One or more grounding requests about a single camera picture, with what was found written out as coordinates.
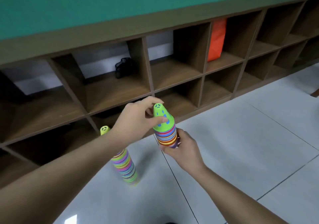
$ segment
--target tile grout line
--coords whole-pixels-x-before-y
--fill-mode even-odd
[[[256,110],[258,110],[259,112],[263,113],[261,110],[257,109],[256,107],[254,107],[253,105],[251,105],[253,108],[255,108]],[[312,146],[315,150],[319,151],[319,149],[315,148],[313,145],[311,145],[310,143],[306,142],[305,140],[303,140],[301,137],[299,137],[298,135],[294,134],[291,130],[285,128],[286,130],[288,130],[289,132],[291,132],[293,135],[295,135],[296,137],[300,138],[302,141],[304,141],[305,143],[307,143],[308,145]]]
[[[163,154],[163,156],[164,156],[164,158],[165,158],[165,160],[166,160],[166,162],[167,162],[167,165],[169,166],[169,169],[172,171],[172,174],[173,174],[173,176],[174,176],[174,178],[175,178],[175,180],[176,180],[176,183],[178,184],[178,187],[180,187],[180,189],[181,189],[181,186],[179,185],[179,182],[177,181],[177,179],[176,179],[176,177],[175,177],[175,175],[174,175],[174,173],[173,173],[173,170],[172,170],[171,166],[169,165],[169,163],[168,163],[168,161],[167,161],[167,159],[166,159],[166,157],[165,157],[165,154],[163,153],[162,150],[161,150],[161,152],[162,152],[162,154]],[[195,216],[195,214],[194,214],[192,208],[190,207],[190,205],[189,205],[189,203],[188,203],[188,201],[187,201],[187,199],[186,199],[186,196],[184,195],[184,192],[183,192],[182,189],[181,189],[181,192],[182,192],[182,194],[183,194],[183,196],[184,196],[184,198],[185,198],[185,200],[186,200],[186,202],[187,202],[187,204],[188,204],[190,210],[192,211],[193,216],[194,216],[195,220],[197,221],[197,224],[199,224],[199,222],[198,222],[198,220],[197,220],[197,218],[196,218],[196,216]]]
[[[266,194],[268,194],[270,191],[272,191],[274,188],[276,188],[277,186],[279,186],[282,182],[284,182],[285,180],[287,180],[288,178],[290,178],[291,176],[293,176],[295,173],[297,173],[299,170],[301,170],[303,167],[305,167],[307,164],[309,164],[311,161],[313,161],[315,158],[317,158],[319,156],[319,154],[317,156],[315,156],[314,158],[312,158],[311,160],[309,160],[307,163],[305,163],[303,166],[301,166],[299,169],[297,169],[295,172],[293,172],[291,175],[289,175],[287,178],[285,178],[283,181],[281,181],[279,184],[277,184],[275,187],[271,188],[269,191],[267,191],[265,194],[263,194],[261,197],[259,197],[256,201],[259,201],[262,197],[264,197]]]

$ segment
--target wooden chair leg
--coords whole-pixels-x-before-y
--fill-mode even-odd
[[[319,96],[319,89],[317,89],[315,92],[313,92],[313,93],[311,94],[311,96],[313,96],[313,97],[318,97],[318,96]]]

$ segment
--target forearm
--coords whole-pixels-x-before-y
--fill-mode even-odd
[[[287,224],[209,168],[191,175],[206,190],[229,224]]]
[[[0,223],[52,223],[121,151],[110,131],[0,190]]]

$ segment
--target hand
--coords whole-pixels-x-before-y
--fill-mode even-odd
[[[177,128],[181,143],[178,148],[170,148],[160,145],[161,150],[170,155],[178,165],[193,176],[194,173],[206,168],[200,154],[197,142],[185,131]]]
[[[153,105],[164,103],[162,100],[148,96],[141,101],[128,103],[109,133],[113,133],[126,148],[140,140],[149,129],[167,121],[166,117],[153,117]]]

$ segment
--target person's left hand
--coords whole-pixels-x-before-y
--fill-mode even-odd
[[[151,115],[156,103],[164,102],[148,96],[141,101],[128,103],[109,133],[112,132],[124,147],[140,140],[149,129],[167,121],[166,117]]]

